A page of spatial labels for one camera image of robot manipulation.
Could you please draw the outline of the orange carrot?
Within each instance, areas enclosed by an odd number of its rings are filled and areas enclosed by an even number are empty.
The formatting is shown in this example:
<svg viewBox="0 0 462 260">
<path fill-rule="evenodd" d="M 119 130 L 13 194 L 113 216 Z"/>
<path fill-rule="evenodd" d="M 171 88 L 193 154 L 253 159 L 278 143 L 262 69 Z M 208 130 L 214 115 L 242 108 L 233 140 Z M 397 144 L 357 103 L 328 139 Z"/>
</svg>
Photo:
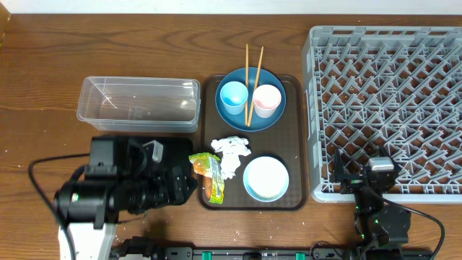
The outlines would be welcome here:
<svg viewBox="0 0 462 260">
<path fill-rule="evenodd" d="M 212 186 L 213 186 L 213 179 L 209 177 L 204 177 L 204 190 L 206 197 L 210 199 L 212 197 Z"/>
</svg>

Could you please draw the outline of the green yellow snack wrapper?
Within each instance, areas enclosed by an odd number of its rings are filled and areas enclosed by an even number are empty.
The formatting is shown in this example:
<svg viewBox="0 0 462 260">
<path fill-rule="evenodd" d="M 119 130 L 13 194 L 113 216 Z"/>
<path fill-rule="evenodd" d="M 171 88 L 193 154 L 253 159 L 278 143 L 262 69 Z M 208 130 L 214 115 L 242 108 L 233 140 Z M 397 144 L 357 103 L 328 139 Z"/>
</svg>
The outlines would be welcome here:
<svg viewBox="0 0 462 260">
<path fill-rule="evenodd" d="M 209 199 L 209 203 L 222 204 L 225 198 L 225 181 L 221 174 L 220 159 L 208 152 L 189 155 L 188 159 L 193 165 L 194 172 L 203 177 L 203 184 L 204 177 L 213 179 L 212 197 Z"/>
</svg>

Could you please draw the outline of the light blue bowl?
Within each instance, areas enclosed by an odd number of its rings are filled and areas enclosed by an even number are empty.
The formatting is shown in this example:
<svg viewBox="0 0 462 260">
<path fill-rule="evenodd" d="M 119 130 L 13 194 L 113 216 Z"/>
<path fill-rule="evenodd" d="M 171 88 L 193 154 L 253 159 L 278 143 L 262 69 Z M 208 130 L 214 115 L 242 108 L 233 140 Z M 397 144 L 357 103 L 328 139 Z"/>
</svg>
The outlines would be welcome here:
<svg viewBox="0 0 462 260">
<path fill-rule="evenodd" d="M 256 201 L 275 202 L 284 196 L 289 187 L 289 172 L 275 157 L 257 157 L 245 167 L 243 185 Z"/>
</svg>

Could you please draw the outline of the white paper napkin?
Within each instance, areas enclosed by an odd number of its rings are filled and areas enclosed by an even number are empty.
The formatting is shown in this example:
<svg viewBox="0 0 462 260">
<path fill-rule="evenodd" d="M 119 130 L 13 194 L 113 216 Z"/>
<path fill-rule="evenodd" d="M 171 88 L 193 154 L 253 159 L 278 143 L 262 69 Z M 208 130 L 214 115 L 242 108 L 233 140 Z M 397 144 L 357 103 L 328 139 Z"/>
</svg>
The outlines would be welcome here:
<svg viewBox="0 0 462 260">
<path fill-rule="evenodd" d="M 213 139 L 211 147 L 215 153 L 222 153 L 220 169 L 224 180 L 232 179 L 235 171 L 240 167 L 239 156 L 248 156 L 251 150 L 248 148 L 249 141 L 238 136 L 229 136 L 224 139 Z"/>
</svg>

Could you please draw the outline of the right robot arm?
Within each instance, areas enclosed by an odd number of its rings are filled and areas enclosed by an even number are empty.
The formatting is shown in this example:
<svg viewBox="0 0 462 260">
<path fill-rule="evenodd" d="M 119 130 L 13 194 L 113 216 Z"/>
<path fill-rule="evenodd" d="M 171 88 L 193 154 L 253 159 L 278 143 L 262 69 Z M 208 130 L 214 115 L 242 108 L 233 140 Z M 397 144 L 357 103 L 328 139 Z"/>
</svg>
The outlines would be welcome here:
<svg viewBox="0 0 462 260">
<path fill-rule="evenodd" d="M 383 193 L 395 185 L 401 166 L 384 147 L 358 173 L 348 173 L 340 151 L 334 154 L 331 181 L 340 183 L 341 194 L 353 194 L 354 226 L 362 242 L 347 249 L 343 259 L 402 259 L 401 246 L 409 242 L 411 212 L 385 202 Z"/>
</svg>

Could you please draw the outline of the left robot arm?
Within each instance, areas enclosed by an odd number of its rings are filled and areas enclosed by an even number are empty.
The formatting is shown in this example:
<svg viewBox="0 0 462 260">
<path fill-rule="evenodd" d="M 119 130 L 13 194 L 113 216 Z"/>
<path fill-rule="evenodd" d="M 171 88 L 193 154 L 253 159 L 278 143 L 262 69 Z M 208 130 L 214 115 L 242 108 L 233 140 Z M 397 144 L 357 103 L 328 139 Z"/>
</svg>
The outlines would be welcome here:
<svg viewBox="0 0 462 260">
<path fill-rule="evenodd" d="M 182 205 L 197 182 L 184 138 L 96 136 L 90 160 L 55 194 L 64 221 L 58 232 L 62 259 L 108 259 L 119 214 Z"/>
</svg>

